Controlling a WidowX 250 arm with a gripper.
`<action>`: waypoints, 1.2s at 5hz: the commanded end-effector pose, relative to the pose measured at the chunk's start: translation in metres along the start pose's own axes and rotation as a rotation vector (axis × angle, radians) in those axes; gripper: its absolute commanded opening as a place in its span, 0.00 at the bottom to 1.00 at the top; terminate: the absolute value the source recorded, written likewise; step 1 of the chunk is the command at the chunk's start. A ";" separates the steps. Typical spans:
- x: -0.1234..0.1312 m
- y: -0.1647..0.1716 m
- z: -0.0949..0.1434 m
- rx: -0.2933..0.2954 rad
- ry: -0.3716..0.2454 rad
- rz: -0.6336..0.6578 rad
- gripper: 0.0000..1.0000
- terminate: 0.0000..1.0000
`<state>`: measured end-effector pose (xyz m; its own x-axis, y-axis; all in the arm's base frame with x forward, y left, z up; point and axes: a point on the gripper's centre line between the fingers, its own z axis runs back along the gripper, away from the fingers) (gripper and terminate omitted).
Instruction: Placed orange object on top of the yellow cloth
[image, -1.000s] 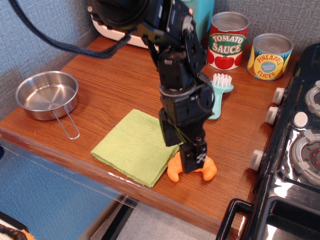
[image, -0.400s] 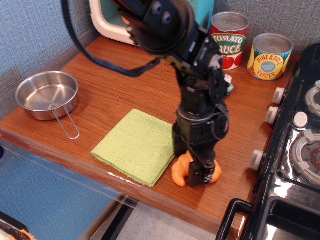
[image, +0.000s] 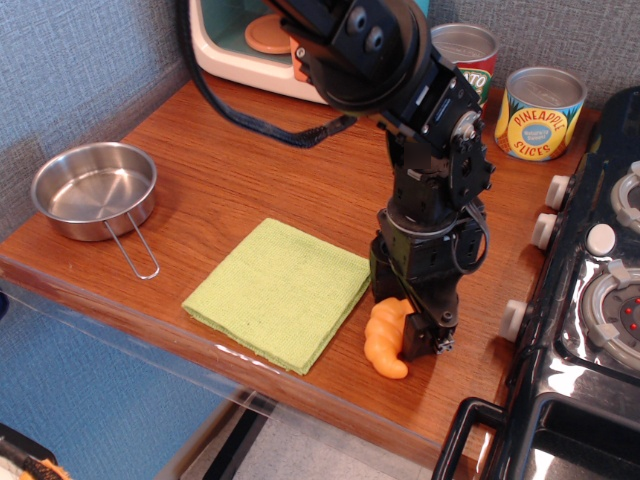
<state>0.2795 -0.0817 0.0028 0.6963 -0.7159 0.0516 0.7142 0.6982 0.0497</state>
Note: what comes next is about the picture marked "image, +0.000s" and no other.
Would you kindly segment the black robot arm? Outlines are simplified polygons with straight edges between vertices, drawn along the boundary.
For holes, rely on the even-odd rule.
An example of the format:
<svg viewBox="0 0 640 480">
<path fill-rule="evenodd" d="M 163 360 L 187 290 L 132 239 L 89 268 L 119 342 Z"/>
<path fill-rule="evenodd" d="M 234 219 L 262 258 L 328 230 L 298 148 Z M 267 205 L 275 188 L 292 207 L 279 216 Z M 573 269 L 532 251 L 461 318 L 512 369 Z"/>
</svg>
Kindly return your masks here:
<svg viewBox="0 0 640 480">
<path fill-rule="evenodd" d="M 385 132 L 394 184 L 370 246 L 372 292 L 411 305 L 405 359 L 449 351 L 458 282 L 489 246 L 480 196 L 494 168 L 478 94 L 432 45 L 412 1 L 274 1 L 271 9 L 302 48 L 302 70 L 321 98 Z"/>
</svg>

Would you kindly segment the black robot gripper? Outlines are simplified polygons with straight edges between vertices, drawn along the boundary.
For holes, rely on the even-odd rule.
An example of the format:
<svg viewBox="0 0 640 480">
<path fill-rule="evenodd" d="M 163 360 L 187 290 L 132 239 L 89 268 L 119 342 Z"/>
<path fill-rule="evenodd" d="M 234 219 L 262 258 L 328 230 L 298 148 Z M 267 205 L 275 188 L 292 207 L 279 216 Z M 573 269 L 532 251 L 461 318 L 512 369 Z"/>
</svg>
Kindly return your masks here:
<svg viewBox="0 0 640 480">
<path fill-rule="evenodd" d="M 465 209 L 435 229 L 383 209 L 370 246 L 371 290 L 376 303 L 406 299 L 402 355 L 413 361 L 442 354 L 454 345 L 460 279 L 477 271 L 488 252 L 488 224 L 482 209 Z"/>
</svg>

